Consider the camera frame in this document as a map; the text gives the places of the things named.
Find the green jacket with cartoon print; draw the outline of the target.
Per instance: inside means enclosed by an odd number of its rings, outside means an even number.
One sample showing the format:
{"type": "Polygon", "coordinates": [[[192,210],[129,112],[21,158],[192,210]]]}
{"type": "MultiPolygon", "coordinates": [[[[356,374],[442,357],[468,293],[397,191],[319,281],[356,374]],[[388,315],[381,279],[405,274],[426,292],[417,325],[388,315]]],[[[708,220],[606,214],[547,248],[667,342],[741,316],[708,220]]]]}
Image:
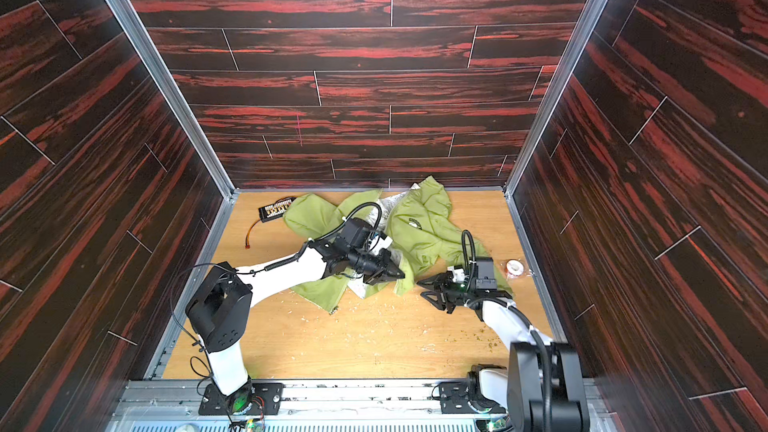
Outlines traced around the green jacket with cartoon print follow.
{"type": "MultiPolygon", "coordinates": [[[[381,199],[382,191],[373,189],[354,193],[340,205],[328,202],[316,194],[297,198],[283,216],[287,227],[304,238],[319,238],[342,223],[356,206],[365,202],[376,202],[382,207],[384,216],[379,225],[393,239],[394,255],[399,258],[400,269],[405,278],[394,282],[394,293],[403,296],[414,289],[417,277],[432,268],[438,259],[449,266],[463,266],[461,246],[462,231],[449,219],[452,202],[444,186],[432,176],[409,191],[381,199]]],[[[348,285],[361,298],[378,293],[388,283],[363,286],[361,281],[333,276],[303,285],[291,290],[328,313],[337,308],[348,285]]]]}

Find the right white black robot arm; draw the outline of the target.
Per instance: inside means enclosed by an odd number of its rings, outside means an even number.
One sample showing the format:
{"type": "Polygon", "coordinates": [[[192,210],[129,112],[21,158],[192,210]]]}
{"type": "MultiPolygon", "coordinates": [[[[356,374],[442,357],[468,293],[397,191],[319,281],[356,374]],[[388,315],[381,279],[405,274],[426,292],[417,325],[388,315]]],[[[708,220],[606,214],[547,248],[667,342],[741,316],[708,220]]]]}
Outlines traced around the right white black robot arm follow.
{"type": "Polygon", "coordinates": [[[542,333],[500,288],[490,258],[422,279],[421,297],[448,314],[466,307],[493,330],[509,351],[508,365],[475,365],[458,393],[440,387],[441,405],[501,413],[484,431],[588,431],[590,416],[577,352],[542,333]]]}

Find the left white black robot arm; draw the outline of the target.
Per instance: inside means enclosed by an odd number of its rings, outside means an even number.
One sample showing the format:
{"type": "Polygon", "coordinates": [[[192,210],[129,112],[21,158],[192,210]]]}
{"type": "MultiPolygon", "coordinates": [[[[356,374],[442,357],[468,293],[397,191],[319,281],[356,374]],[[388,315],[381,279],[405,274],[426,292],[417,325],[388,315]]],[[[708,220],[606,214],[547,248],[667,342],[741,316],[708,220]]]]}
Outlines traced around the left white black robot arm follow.
{"type": "Polygon", "coordinates": [[[208,359],[218,392],[230,401],[250,392],[241,340],[250,309],[298,285],[350,270],[368,285],[401,280],[405,273],[390,250],[392,239],[360,218],[309,239],[293,255],[264,264],[213,264],[185,307],[192,330],[208,359]]]}

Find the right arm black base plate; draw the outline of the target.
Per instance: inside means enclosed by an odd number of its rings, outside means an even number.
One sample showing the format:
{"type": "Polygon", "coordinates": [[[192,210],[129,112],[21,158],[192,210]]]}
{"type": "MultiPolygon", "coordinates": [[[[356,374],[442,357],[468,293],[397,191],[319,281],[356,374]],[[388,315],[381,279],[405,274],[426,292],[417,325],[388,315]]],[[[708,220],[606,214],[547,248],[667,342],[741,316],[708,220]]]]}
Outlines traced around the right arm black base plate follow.
{"type": "Polygon", "coordinates": [[[467,380],[439,382],[431,398],[439,401],[442,414],[505,414],[497,402],[479,396],[467,380]]]}

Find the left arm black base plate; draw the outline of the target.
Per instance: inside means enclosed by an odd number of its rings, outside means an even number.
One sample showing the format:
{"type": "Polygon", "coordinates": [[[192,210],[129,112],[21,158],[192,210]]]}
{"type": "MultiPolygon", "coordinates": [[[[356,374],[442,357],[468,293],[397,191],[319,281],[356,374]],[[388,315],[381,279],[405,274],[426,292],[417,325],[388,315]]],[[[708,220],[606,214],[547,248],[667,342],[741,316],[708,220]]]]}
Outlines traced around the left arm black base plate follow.
{"type": "Polygon", "coordinates": [[[252,381],[234,393],[225,395],[215,383],[211,383],[202,396],[198,414],[231,417],[277,415],[283,391],[283,383],[252,381]]]}

